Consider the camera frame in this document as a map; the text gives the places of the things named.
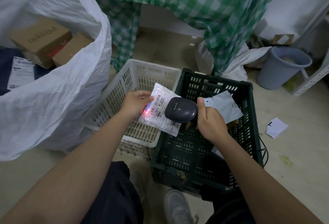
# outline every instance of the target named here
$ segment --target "hand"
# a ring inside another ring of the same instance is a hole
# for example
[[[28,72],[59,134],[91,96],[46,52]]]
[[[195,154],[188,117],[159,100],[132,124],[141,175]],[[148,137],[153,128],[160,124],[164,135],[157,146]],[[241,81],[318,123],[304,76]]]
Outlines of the hand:
[[[154,97],[150,95],[151,93],[148,91],[128,92],[119,113],[130,122],[133,121],[143,111],[144,106],[154,100]]]
[[[206,107],[202,97],[198,97],[198,129],[200,133],[212,142],[217,144],[229,136],[227,127],[222,115],[212,107]]]

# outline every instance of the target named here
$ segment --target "floor stain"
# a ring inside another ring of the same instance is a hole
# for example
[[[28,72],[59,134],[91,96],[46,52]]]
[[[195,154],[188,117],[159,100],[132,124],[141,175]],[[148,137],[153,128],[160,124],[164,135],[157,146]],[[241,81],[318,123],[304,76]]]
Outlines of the floor stain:
[[[290,161],[289,157],[285,155],[279,155],[280,160],[283,162],[284,165],[287,167],[292,167],[293,163]]]

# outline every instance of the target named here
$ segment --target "blue-gray plastic bin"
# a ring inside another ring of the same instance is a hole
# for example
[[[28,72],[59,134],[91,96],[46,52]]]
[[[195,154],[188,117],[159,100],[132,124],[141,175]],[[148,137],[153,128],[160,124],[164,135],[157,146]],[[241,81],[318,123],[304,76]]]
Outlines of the blue-gray plastic bin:
[[[301,69],[312,64],[305,52],[286,46],[274,46],[266,53],[267,59],[257,77],[257,83],[268,90],[279,89],[286,81]],[[295,64],[282,58],[289,58]]]

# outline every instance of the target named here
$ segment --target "black barcode scanner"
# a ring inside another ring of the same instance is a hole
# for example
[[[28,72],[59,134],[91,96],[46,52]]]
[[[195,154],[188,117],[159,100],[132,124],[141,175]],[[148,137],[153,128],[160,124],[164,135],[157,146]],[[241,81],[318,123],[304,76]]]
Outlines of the black barcode scanner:
[[[165,109],[165,117],[171,121],[185,123],[192,121],[198,113],[195,102],[181,97],[173,97]]]

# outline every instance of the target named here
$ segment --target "dark pants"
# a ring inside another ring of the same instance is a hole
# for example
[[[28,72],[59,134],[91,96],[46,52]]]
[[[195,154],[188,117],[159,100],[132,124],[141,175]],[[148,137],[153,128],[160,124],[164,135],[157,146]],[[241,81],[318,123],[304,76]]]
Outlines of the dark pants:
[[[124,162],[112,162],[101,190],[81,224],[142,224],[142,203],[129,176],[129,168]],[[214,214],[207,224],[255,223],[240,191],[228,190],[212,195]]]

